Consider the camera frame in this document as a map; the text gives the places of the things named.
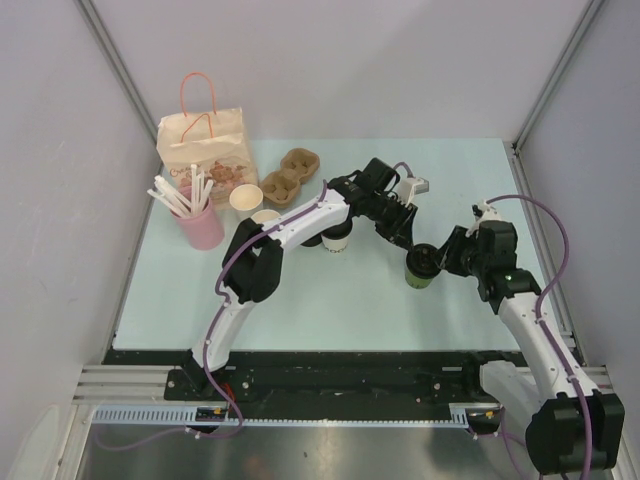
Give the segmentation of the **white wrapped straws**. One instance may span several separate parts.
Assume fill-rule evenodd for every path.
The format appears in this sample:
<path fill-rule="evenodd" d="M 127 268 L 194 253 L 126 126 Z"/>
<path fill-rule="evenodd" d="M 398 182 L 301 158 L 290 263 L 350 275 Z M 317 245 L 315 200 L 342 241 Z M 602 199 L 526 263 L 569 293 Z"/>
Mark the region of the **white wrapped straws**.
<path fill-rule="evenodd" d="M 179 219 L 195 218 L 212 205 L 210 196 L 214 181 L 207 179 L 204 171 L 195 164 L 191 164 L 187 171 L 190 177 L 188 184 L 183 187 L 185 193 L 160 175 L 154 177 L 154 187 L 146 191 Z"/>

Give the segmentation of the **pink straw holder cup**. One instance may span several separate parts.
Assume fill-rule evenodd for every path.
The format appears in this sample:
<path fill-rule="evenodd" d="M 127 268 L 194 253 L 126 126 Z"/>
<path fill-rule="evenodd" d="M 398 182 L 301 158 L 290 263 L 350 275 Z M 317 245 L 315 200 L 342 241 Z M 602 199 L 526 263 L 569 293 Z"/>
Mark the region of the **pink straw holder cup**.
<path fill-rule="evenodd" d="M 172 217 L 196 250 L 211 250 L 224 240 L 224 227 L 209 198 L 198 216 L 181 218 L 172 213 Z"/>

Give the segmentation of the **aluminium rail frame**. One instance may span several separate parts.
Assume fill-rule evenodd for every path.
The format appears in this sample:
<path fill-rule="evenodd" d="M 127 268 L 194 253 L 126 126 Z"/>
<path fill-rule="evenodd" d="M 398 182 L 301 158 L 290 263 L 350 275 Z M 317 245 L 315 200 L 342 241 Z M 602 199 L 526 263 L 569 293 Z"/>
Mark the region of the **aluminium rail frame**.
<path fill-rule="evenodd" d="M 480 386 L 476 369 L 462 366 L 235 366 L 216 373 L 214 379 L 241 404 L 275 394 L 321 398 L 361 394 L 376 399 L 404 395 L 429 403 L 503 401 Z M 86 404 L 213 404 L 223 396 L 204 374 L 191 379 L 177 367 L 89 366 L 81 373 L 74 399 Z"/>

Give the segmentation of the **black lid stack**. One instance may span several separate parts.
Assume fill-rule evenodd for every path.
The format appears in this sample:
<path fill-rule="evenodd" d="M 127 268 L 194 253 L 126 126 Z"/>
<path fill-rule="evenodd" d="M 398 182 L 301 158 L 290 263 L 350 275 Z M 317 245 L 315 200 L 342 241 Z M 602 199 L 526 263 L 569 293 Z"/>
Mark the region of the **black lid stack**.
<path fill-rule="evenodd" d="M 322 244 L 322 236 L 320 234 L 316 234 L 309 238 L 308 240 L 301 243 L 303 247 L 313 248 Z"/>

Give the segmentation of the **white paper cup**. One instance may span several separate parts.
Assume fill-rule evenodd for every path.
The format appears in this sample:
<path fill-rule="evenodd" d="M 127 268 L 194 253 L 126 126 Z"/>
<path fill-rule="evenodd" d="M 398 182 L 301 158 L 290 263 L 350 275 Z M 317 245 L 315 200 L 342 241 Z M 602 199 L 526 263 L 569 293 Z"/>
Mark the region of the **white paper cup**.
<path fill-rule="evenodd" d="M 335 236 L 326 236 L 324 234 L 321 235 L 321 240 L 324 248 L 333 254 L 338 254 L 343 252 L 349 243 L 349 234 L 342 235 L 339 238 Z"/>

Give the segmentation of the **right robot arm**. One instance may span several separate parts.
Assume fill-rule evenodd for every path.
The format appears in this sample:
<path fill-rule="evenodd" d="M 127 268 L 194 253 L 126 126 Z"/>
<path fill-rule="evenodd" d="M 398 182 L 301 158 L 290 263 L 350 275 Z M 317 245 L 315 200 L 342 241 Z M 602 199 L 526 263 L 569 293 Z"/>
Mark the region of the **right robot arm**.
<path fill-rule="evenodd" d="M 453 229 L 439 249 L 441 270 L 474 277 L 478 293 L 515 338 L 530 369 L 525 378 L 506 361 L 463 373 L 461 388 L 473 401 L 490 395 L 524 429 L 525 445 L 543 475 L 611 469 L 616 465 L 625 410 L 584 372 L 541 306 L 533 274 L 517 265 L 513 224 L 482 221 L 475 230 Z"/>

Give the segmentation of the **paper takeout bag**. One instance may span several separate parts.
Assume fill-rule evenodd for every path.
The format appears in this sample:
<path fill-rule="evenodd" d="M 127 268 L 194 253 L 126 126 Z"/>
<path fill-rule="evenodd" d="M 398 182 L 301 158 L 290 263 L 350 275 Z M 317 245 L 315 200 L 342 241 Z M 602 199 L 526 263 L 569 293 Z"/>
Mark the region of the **paper takeout bag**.
<path fill-rule="evenodd" d="M 219 109 L 212 81 L 207 82 L 209 108 L 195 112 L 187 109 L 186 83 L 196 76 L 205 75 L 191 72 L 181 82 L 180 111 L 160 120 L 156 150 L 170 178 L 180 188 L 191 184 L 191 167 L 197 166 L 205 179 L 213 183 L 210 197 L 214 206 L 226 209 L 236 187 L 258 183 L 257 168 L 243 111 Z"/>

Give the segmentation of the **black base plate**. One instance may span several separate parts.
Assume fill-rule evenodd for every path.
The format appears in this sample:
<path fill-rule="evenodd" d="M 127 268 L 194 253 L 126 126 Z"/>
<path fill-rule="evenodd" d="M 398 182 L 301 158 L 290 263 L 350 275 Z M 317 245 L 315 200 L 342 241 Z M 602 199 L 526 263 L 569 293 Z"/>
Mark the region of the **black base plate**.
<path fill-rule="evenodd" d="M 407 394 L 438 401 L 477 400 L 480 367 L 507 361 L 517 367 L 522 354 L 509 351 L 418 352 L 233 352 L 227 364 L 209 373 L 189 359 L 169 372 L 165 397 L 170 400 L 218 400 L 216 385 L 238 403 L 269 394 Z"/>

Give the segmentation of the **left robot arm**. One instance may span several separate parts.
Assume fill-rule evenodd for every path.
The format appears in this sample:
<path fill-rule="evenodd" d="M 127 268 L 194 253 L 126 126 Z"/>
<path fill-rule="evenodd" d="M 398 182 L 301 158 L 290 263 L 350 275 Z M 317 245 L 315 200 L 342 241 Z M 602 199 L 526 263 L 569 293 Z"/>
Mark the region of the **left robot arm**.
<path fill-rule="evenodd" d="M 365 217 L 387 242 L 411 250 L 418 207 L 410 183 L 410 178 L 401 178 L 396 169 L 373 158 L 363 170 L 324 181 L 318 195 L 275 220 L 264 224 L 241 221 L 214 285 L 221 305 L 191 349 L 192 359 L 183 365 L 187 389 L 202 400 L 219 392 L 217 371 L 227 364 L 234 339 L 250 312 L 278 288 L 283 259 L 293 249 L 327 230 L 347 226 L 356 217 Z"/>

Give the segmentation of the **green paper cup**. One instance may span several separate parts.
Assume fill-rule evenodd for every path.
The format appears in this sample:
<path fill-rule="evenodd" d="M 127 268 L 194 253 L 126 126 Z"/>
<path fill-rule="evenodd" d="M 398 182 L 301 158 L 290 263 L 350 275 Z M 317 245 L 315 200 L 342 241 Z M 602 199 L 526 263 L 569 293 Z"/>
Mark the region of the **green paper cup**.
<path fill-rule="evenodd" d="M 437 266 L 416 267 L 406 265 L 404 278 L 406 283 L 414 289 L 425 289 L 439 275 L 441 270 Z"/>

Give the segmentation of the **green cup stack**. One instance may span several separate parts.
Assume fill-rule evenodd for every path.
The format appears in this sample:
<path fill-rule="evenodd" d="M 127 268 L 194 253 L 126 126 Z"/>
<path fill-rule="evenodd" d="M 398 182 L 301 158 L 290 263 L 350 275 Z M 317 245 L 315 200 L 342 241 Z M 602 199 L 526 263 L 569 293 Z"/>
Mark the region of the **green cup stack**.
<path fill-rule="evenodd" d="M 269 221 L 276 220 L 280 217 L 280 213 L 278 211 L 272 209 L 263 209 L 257 211 L 251 216 L 251 219 L 256 224 L 265 224 Z"/>

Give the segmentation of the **black cup lid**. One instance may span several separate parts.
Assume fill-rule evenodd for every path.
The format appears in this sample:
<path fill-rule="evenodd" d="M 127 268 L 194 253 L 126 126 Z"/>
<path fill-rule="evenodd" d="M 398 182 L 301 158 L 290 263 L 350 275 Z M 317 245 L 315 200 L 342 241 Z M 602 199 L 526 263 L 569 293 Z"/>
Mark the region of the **black cup lid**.
<path fill-rule="evenodd" d="M 438 249 L 428 243 L 419 243 L 407 252 L 405 266 L 412 275 L 427 279 L 440 273 L 437 262 Z"/>
<path fill-rule="evenodd" d="M 351 234 L 352 229 L 353 222 L 348 220 L 324 230 L 321 233 L 321 236 L 329 240 L 341 240 L 343 238 L 347 238 Z"/>

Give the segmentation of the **cardboard cup carrier stack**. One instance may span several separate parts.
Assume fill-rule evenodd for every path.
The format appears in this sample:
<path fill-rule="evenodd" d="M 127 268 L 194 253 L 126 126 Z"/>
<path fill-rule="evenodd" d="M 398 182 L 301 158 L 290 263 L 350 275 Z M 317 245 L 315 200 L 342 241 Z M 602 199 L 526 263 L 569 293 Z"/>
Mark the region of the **cardboard cup carrier stack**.
<path fill-rule="evenodd" d="M 281 159 L 279 169 L 269 173 L 261 182 L 264 198 L 276 208 L 289 207 L 319 166 L 320 157 L 316 153 L 305 148 L 290 150 Z"/>

